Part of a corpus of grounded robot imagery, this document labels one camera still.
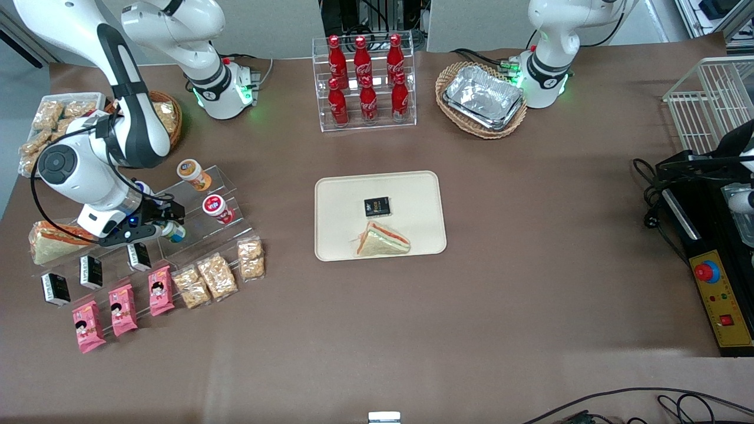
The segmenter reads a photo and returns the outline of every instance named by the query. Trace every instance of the black machine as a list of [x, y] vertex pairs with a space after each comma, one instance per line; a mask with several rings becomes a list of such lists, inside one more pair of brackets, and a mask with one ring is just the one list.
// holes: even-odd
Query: black machine
[[[673, 248], [692, 270], [722, 356], [754, 356], [754, 247], [742, 239], [729, 207], [731, 187], [744, 194], [753, 187], [752, 171], [742, 162], [754, 157], [740, 156], [753, 131], [754, 120], [723, 137], [713, 152], [695, 155], [685, 150], [657, 164], [656, 172], [649, 168], [651, 177], [636, 166], [636, 161], [646, 162], [634, 161], [651, 181], [645, 191], [650, 205], [645, 225], [658, 228], [673, 245], [659, 211], [670, 218], [682, 243], [682, 249]], [[754, 215], [738, 217], [739, 222], [747, 220], [754, 223]]]

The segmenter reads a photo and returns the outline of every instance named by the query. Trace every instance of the emergency stop button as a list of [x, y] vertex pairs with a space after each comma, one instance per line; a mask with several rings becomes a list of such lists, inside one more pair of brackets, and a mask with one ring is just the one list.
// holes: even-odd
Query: emergency stop button
[[701, 281], [715, 284], [720, 281], [720, 268], [711, 260], [705, 260], [694, 267], [694, 276]]

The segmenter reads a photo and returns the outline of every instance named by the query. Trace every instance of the coca-cola bottle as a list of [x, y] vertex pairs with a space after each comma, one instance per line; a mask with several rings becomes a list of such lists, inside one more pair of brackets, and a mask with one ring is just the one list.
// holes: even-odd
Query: coca-cola bottle
[[400, 49], [400, 35], [390, 36], [390, 51], [388, 52], [388, 85], [394, 84], [395, 75], [403, 73], [403, 51]]
[[327, 99], [330, 102], [330, 111], [333, 113], [333, 120], [335, 120], [335, 126], [343, 128], [348, 125], [348, 110], [345, 108], [345, 96], [340, 91], [340, 86], [337, 78], [331, 78], [328, 81], [330, 86], [330, 93]]
[[356, 54], [354, 55], [354, 67], [356, 67], [356, 81], [359, 87], [369, 77], [369, 86], [372, 86], [372, 58], [366, 51], [366, 38], [363, 35], [356, 37]]
[[361, 83], [361, 118], [365, 125], [374, 125], [377, 120], [377, 93], [372, 88], [372, 76], [366, 75], [359, 79]]
[[409, 89], [406, 88], [406, 74], [401, 72], [394, 78], [393, 121], [401, 123], [409, 117]]
[[327, 44], [330, 47], [330, 73], [333, 74], [333, 78], [338, 80], [338, 88], [345, 90], [346, 88], [348, 88], [348, 70], [345, 68], [345, 55], [340, 49], [340, 41], [338, 40], [338, 36], [332, 34], [327, 39]]

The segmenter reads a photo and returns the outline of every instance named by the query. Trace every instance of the pink snack package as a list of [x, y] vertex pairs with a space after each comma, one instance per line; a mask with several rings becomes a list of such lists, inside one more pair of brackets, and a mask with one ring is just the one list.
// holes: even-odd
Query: pink snack package
[[133, 305], [133, 288], [126, 284], [109, 293], [112, 314], [112, 332], [116, 337], [139, 328], [136, 325], [136, 307]]
[[73, 323], [76, 326], [76, 341], [81, 353], [87, 353], [105, 343], [100, 325], [100, 309], [93, 300], [73, 310]]
[[170, 265], [149, 274], [149, 312], [153, 317], [175, 308], [173, 305], [173, 278]]

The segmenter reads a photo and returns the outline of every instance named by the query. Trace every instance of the table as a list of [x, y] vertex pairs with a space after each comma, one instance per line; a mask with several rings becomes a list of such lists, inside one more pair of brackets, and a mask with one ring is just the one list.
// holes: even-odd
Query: table
[[[461, 132], [434, 103], [434, 79], [453, 54], [417, 55], [417, 127], [340, 134], [319, 131], [307, 60], [276, 62], [259, 106], [230, 121], [199, 109], [176, 66], [142, 68], [151, 89], [181, 101], [188, 124], [163, 166], [127, 174], [160, 189], [183, 158], [220, 165], [265, 240], [268, 277], [82, 355], [69, 313], [43, 302], [32, 270], [12, 265], [27, 262], [39, 219], [18, 180], [0, 223], [0, 416], [365, 422], [370, 410], [400, 410], [406, 423], [515, 423], [626, 386], [751, 405], [754, 362], [717, 357], [688, 270], [642, 226], [644, 185], [630, 170], [631, 158], [656, 162], [679, 148], [661, 95], [700, 58], [724, 53], [718, 36], [583, 49], [556, 104], [492, 142]], [[96, 69], [53, 66], [51, 78], [55, 93], [109, 94]], [[440, 179], [444, 253], [314, 257], [320, 178], [417, 170]], [[40, 192], [55, 216], [78, 213]], [[583, 406], [661, 417], [650, 394]], [[741, 418], [716, 409], [718, 419]]]

